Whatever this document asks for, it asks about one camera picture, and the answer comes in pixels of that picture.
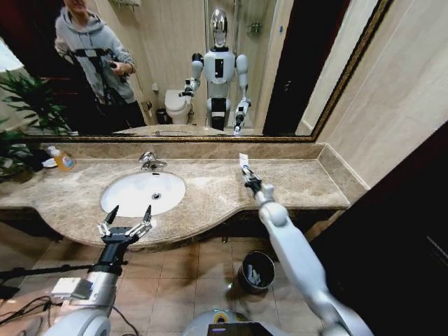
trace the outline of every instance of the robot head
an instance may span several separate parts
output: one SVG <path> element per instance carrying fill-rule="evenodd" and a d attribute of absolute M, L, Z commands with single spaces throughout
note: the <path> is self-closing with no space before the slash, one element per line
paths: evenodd
<path fill-rule="evenodd" d="M 215 9 L 211 16 L 211 31 L 213 32 L 213 40 L 215 47 L 222 48 L 225 46 L 225 38 L 227 37 L 227 15 L 222 9 Z"/>

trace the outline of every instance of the soap dispenser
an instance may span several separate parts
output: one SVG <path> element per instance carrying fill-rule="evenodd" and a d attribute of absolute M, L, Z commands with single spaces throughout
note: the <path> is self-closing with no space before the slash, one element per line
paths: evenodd
<path fill-rule="evenodd" d="M 76 161 L 72 159 L 68 154 L 60 151 L 54 146 L 49 146 L 48 151 L 55 159 L 57 166 L 64 172 L 67 172 L 75 167 Z"/>

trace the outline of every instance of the man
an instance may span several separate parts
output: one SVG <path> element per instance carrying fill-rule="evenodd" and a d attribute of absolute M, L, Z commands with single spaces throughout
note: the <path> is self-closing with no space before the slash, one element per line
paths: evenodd
<path fill-rule="evenodd" d="M 71 63 L 75 57 L 82 66 L 110 132 L 145 126 L 126 79 L 135 72 L 132 56 L 112 29 L 87 10 L 85 0 L 64 0 L 64 3 L 55 24 L 56 51 Z"/>

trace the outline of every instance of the sticker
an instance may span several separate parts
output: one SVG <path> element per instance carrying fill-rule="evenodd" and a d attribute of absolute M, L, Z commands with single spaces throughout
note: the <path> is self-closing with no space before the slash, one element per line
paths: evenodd
<path fill-rule="evenodd" d="M 247 168 L 249 169 L 249 156 L 246 154 L 239 154 L 239 166 L 241 169 Z"/>
<path fill-rule="evenodd" d="M 229 323 L 228 316 L 223 312 L 217 313 L 217 315 L 215 315 L 215 317 L 213 318 L 213 324 L 217 323 Z"/>

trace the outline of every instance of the sink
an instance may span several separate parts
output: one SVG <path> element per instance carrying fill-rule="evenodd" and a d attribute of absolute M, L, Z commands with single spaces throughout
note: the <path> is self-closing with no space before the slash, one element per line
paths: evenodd
<path fill-rule="evenodd" d="M 101 197 L 101 207 L 110 212 L 120 205 L 117 216 L 143 217 L 148 205 L 151 214 L 173 209 L 185 195 L 185 183 L 168 173 L 141 172 L 114 181 Z"/>

